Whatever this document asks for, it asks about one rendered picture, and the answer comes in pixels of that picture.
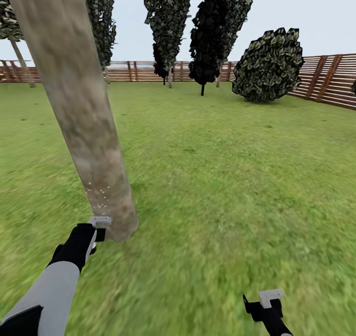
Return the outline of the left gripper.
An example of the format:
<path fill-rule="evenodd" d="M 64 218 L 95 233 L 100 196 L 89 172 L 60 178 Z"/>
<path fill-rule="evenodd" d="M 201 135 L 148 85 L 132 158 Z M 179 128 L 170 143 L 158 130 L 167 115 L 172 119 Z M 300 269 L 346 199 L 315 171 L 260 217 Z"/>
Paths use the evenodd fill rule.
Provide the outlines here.
<path fill-rule="evenodd" d="M 106 229 L 96 228 L 96 230 L 97 230 L 97 234 L 96 234 L 95 242 L 104 241 L 105 240 Z"/>

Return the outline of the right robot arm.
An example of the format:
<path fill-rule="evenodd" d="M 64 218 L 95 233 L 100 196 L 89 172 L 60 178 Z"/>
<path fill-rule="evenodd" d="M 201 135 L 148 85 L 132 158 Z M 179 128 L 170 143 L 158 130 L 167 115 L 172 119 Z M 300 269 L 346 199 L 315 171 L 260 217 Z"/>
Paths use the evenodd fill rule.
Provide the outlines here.
<path fill-rule="evenodd" d="M 282 297 L 282 289 L 275 288 L 259 291 L 260 302 L 249 303 L 244 298 L 247 313 L 252 314 L 255 322 L 262 321 L 270 336 L 293 336 L 280 319 L 282 307 L 279 299 Z"/>

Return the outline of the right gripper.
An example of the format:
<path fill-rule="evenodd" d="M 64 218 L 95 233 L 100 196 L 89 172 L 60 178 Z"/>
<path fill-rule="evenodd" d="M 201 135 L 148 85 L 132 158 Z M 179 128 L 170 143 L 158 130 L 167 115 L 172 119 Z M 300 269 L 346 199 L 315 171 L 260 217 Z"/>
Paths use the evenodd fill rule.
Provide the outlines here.
<path fill-rule="evenodd" d="M 255 322 L 262 321 L 267 327 L 267 323 L 271 318 L 282 318 L 281 304 L 278 299 L 270 300 L 271 308 L 264 309 L 260 302 L 249 303 L 247 298 L 244 298 L 247 313 L 252 314 Z"/>

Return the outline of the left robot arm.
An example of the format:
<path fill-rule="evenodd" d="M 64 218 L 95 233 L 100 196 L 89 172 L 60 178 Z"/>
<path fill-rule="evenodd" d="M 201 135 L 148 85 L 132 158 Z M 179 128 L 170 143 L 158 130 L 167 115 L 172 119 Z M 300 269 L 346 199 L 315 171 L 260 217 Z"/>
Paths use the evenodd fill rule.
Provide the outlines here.
<path fill-rule="evenodd" d="M 80 271 L 92 246 L 105 240 L 108 216 L 78 223 L 65 244 L 59 244 L 48 266 L 28 292 L 0 321 L 0 336 L 64 336 Z"/>

